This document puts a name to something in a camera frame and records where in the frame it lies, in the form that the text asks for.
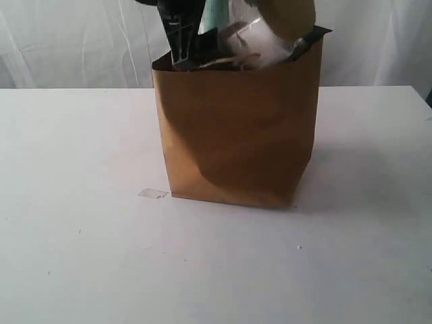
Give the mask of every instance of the fabric backdrop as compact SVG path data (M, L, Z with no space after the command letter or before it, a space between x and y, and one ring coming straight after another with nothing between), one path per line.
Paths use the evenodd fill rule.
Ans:
M315 0L322 85L432 88L432 0ZM151 87L168 51L155 8L133 0L0 0L0 88Z

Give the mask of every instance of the teal object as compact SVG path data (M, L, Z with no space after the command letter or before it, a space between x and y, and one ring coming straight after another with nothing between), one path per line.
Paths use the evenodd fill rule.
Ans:
M221 30L228 25L228 2L229 0L207 0L201 20L202 33L214 28Z

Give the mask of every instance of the table surface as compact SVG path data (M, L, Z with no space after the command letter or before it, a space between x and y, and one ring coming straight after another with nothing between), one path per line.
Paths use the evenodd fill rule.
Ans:
M0 323L430 323L432 110L322 88L296 204L169 191L154 91L0 90Z

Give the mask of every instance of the paper bag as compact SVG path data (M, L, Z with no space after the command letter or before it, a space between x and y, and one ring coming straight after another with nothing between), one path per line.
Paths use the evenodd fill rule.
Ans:
M313 149L322 40L256 71L174 72L153 64L172 196L289 206Z

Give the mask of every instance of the white backdrop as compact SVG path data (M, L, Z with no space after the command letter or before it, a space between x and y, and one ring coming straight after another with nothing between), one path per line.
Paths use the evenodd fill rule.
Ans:
M322 85L432 88L432 0L315 0ZM0 88L151 87L168 50L154 8L133 0L0 0Z

